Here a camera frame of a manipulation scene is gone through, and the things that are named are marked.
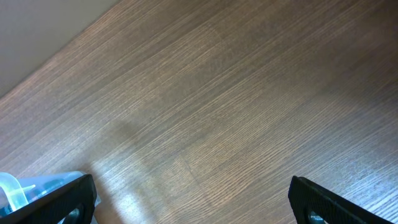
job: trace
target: brown wood surface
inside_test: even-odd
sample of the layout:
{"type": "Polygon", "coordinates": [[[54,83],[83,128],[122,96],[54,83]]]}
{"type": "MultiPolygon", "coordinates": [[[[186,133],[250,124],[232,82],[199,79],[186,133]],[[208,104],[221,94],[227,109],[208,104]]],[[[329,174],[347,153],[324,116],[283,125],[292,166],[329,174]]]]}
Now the brown wood surface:
{"type": "Polygon", "coordinates": [[[294,223],[305,176],[398,222],[396,1],[121,1],[0,100],[0,169],[99,223],[294,223]]]}

